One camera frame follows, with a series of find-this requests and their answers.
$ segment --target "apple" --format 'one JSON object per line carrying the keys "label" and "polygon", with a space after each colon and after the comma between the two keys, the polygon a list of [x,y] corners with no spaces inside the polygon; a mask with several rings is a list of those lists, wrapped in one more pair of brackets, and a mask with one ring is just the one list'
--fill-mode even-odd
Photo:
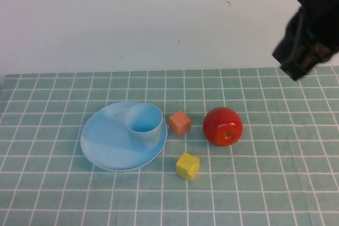
{"label": "apple", "polygon": [[203,133],[214,145],[225,147],[237,142],[243,134],[240,116],[226,107],[211,110],[203,120]]}

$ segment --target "light blue plate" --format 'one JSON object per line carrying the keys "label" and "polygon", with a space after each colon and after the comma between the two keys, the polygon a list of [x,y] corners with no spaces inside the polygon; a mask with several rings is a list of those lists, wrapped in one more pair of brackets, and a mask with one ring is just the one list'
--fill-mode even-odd
{"label": "light blue plate", "polygon": [[167,126],[163,121],[160,141],[154,149],[135,146],[123,124],[126,110],[138,102],[119,102],[96,112],[84,125],[81,148],[94,165],[109,171],[129,171],[152,161],[163,149]]}

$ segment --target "wall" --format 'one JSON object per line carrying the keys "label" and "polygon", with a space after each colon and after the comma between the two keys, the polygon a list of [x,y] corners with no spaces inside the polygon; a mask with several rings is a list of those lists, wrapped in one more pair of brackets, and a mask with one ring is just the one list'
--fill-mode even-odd
{"label": "wall", "polygon": [[298,3],[0,0],[0,6],[0,74],[9,74],[277,66],[271,52]]}

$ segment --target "toy block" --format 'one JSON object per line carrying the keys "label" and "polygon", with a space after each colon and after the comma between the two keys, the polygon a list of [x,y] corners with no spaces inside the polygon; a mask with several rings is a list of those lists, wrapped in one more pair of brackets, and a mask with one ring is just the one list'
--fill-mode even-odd
{"label": "toy block", "polygon": [[191,119],[183,111],[179,111],[169,117],[169,127],[176,135],[181,136],[191,130]]}
{"label": "toy block", "polygon": [[175,172],[189,181],[193,181],[200,168],[200,159],[189,153],[183,153],[176,162]]}

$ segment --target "light blue cup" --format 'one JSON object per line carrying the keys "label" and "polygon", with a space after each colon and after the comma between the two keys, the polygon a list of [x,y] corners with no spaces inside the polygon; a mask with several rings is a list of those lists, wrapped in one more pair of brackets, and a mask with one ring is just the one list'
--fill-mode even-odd
{"label": "light blue cup", "polygon": [[129,135],[141,147],[155,148],[160,139],[163,123],[161,110],[150,103],[138,103],[130,107],[124,116]]}

